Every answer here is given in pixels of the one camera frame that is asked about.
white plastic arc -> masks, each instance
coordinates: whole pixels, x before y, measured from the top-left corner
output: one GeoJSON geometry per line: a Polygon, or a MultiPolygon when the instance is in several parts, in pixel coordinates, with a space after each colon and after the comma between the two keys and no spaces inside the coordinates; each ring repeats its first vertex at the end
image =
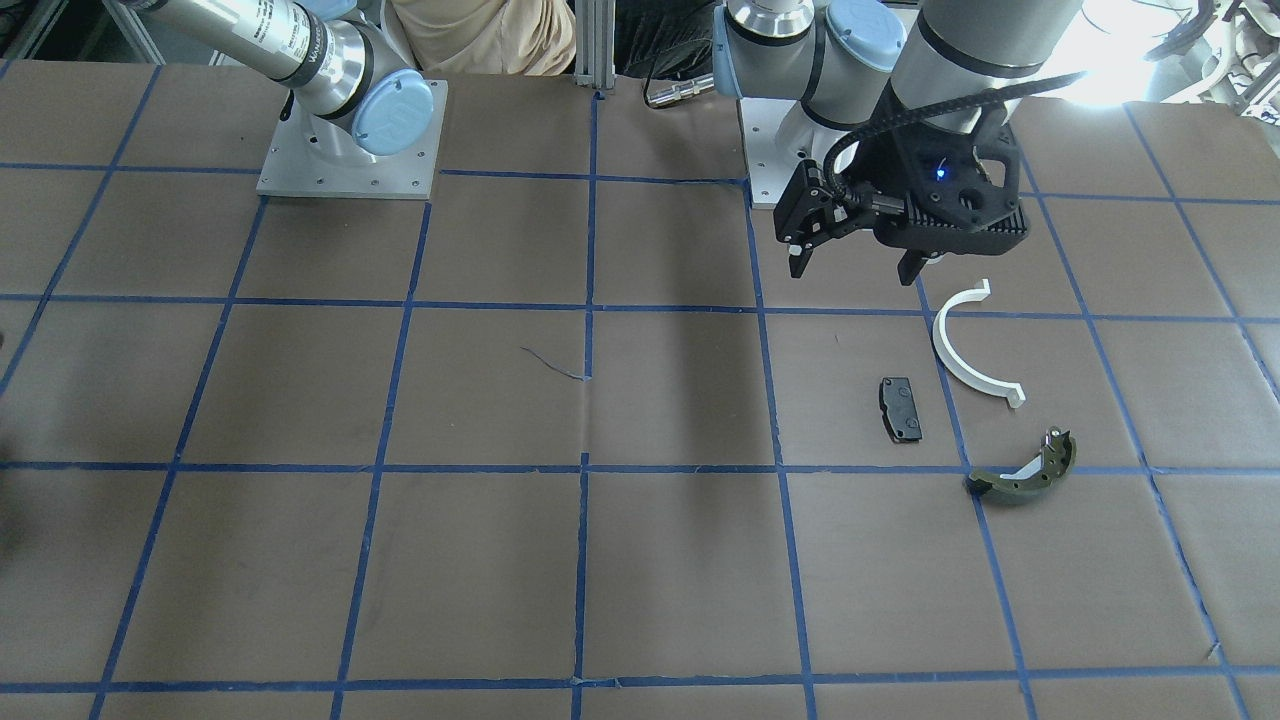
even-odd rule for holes
{"type": "Polygon", "coordinates": [[[973,365],[964,361],[956,348],[951,345],[951,338],[947,337],[947,313],[951,311],[956,305],[964,302],[980,302],[991,295],[991,282],[983,278],[980,283],[973,290],[965,290],[951,296],[938,310],[938,316],[933,320],[933,350],[938,354],[938,359],[942,364],[951,370],[951,374],[956,377],[964,384],[977,389],[978,392],[984,392],[987,395],[995,395],[996,397],[1004,397],[1009,401],[1010,407],[1020,407],[1023,402],[1027,402],[1027,393],[1023,392],[1023,386],[1019,383],[1009,383],[1005,380],[997,380],[996,378],[984,375],[974,369],[973,365]]]}

beige shirt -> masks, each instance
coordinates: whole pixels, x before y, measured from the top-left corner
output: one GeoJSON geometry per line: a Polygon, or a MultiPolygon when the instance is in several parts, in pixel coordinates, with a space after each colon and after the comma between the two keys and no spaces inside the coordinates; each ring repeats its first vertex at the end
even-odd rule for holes
{"type": "Polygon", "coordinates": [[[564,0],[392,0],[428,73],[553,76],[573,61],[564,0]]]}

green curved metal part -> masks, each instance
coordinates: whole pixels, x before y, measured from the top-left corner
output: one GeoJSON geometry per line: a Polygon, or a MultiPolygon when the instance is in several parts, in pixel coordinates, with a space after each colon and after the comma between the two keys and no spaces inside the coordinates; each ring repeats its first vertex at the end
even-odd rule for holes
{"type": "Polygon", "coordinates": [[[1021,505],[1048,492],[1075,466],[1075,441],[1070,430],[1050,428],[1039,455],[1016,473],[1000,474],[974,469],[965,478],[965,488],[988,502],[1021,505]]]}

floor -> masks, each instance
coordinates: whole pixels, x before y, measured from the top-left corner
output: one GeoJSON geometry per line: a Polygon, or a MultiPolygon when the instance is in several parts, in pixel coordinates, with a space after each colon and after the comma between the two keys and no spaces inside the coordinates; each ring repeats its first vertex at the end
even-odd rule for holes
{"type": "Polygon", "coordinates": [[[0,717],[1280,717],[1252,124],[1029,100],[1032,236],[902,288],[787,277],[726,99],[449,79],[430,205],[268,201],[261,78],[0,67],[0,717]]]}

metal base plate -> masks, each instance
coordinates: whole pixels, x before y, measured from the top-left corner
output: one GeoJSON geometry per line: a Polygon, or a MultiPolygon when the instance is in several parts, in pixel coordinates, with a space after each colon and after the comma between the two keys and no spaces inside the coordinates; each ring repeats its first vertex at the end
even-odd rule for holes
{"type": "Polygon", "coordinates": [[[744,97],[739,101],[742,120],[742,149],[746,169],[751,177],[751,206],[771,210],[791,182],[791,173],[800,158],[788,156],[774,138],[782,118],[795,105],[795,100],[744,97]]]}
{"type": "Polygon", "coordinates": [[[311,143],[311,118],[294,106],[288,120],[275,126],[271,147],[257,178],[257,193],[283,197],[367,197],[383,200],[430,200],[435,159],[440,149],[449,86],[430,81],[435,111],[422,137],[397,155],[366,161],[325,154],[311,143]]]}

